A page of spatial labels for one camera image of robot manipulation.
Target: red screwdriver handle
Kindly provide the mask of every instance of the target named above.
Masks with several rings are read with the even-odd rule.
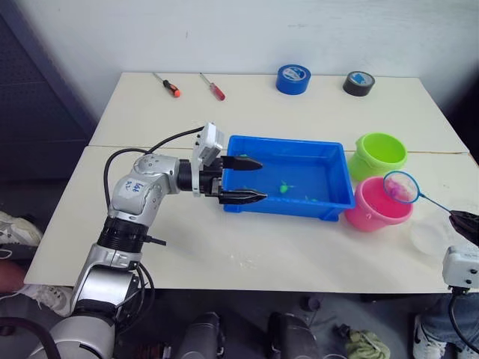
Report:
[[[210,84],[210,91],[219,101],[223,101],[226,97],[223,91],[221,91],[213,82]]]
[[[180,97],[181,96],[181,91],[178,90],[178,88],[175,85],[170,84],[170,81],[164,80],[163,81],[163,86],[165,86],[173,95],[173,97]]]

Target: green bucket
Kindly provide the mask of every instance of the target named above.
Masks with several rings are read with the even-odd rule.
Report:
[[[350,175],[361,182],[399,170],[407,160],[407,150],[397,138],[381,132],[367,133],[356,142],[356,152],[348,161]]]

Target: black tape roll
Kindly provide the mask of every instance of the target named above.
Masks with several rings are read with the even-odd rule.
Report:
[[[346,76],[343,90],[345,90],[349,95],[366,96],[373,87],[374,82],[374,77],[369,73],[352,71]]]

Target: green cloth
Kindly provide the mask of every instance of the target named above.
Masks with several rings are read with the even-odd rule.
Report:
[[[370,331],[351,331],[346,350],[348,359],[389,359],[391,357],[389,348]]]

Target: blue tape roll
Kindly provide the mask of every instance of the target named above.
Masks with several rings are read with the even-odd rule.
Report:
[[[276,88],[288,95],[299,95],[308,88],[311,73],[301,65],[284,65],[278,70]]]

